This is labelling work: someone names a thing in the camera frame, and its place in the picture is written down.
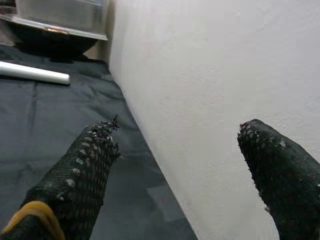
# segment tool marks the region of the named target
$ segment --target transparent bin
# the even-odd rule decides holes
[[[16,0],[17,17],[105,34],[108,0]]]

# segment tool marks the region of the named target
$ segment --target white wall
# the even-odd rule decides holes
[[[198,238],[279,239],[236,137],[258,118],[319,159],[320,2],[112,4],[111,72]]]

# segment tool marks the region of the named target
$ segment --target white tube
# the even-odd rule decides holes
[[[0,75],[39,80],[55,84],[70,84],[70,76],[68,74],[3,61],[0,61]]]

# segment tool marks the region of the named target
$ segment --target gray fabric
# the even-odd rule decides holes
[[[118,114],[113,139],[121,157],[111,168],[91,239],[197,239],[104,62],[51,62],[9,46],[0,46],[0,60],[67,73],[71,80],[61,86],[0,76],[0,228],[85,126]],[[159,204],[160,198],[170,199],[179,217],[168,217],[172,206]]]

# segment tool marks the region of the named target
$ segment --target yellow band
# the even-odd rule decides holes
[[[17,224],[29,215],[38,217],[42,225],[48,230],[54,240],[66,240],[64,231],[61,229],[54,211],[52,211],[52,209],[42,201],[31,201],[24,205],[13,215],[2,233],[9,233]]]

